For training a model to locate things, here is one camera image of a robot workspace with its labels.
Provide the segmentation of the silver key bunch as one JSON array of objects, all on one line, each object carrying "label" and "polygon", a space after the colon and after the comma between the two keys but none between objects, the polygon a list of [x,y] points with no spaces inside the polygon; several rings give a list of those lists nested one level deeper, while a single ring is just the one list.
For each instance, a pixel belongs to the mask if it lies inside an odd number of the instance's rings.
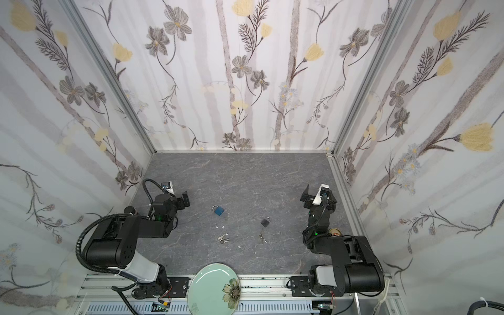
[{"label": "silver key bunch", "polygon": [[225,244],[225,243],[229,242],[228,234],[224,234],[224,235],[218,237],[218,240],[221,244]]}]

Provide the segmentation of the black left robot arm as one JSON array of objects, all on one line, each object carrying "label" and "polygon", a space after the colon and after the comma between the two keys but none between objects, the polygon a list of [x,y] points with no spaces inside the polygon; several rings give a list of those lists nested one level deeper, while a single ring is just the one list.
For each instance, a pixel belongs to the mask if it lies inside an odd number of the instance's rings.
[{"label": "black left robot arm", "polygon": [[133,206],[123,213],[111,214],[91,223],[76,242],[76,258],[87,270],[113,274],[131,280],[132,285],[113,290],[124,296],[132,290],[135,299],[166,297],[173,289],[165,266],[155,263],[137,251],[140,239],[168,238],[178,227],[178,212],[190,206],[188,193],[176,196],[172,182],[142,181],[149,200],[147,215]]}]

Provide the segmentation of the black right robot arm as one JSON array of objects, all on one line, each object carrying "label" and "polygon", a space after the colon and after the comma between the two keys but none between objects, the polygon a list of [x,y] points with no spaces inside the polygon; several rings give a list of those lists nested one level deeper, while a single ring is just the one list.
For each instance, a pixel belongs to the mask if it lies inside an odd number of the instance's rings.
[{"label": "black right robot arm", "polygon": [[346,293],[374,297],[382,292],[386,287],[383,267],[367,238],[330,231],[329,219],[337,205],[330,187],[322,184],[316,194],[306,188],[300,201],[308,209],[303,244],[310,252],[331,258],[329,265],[311,267],[308,291],[315,296],[328,293],[336,297]]}]

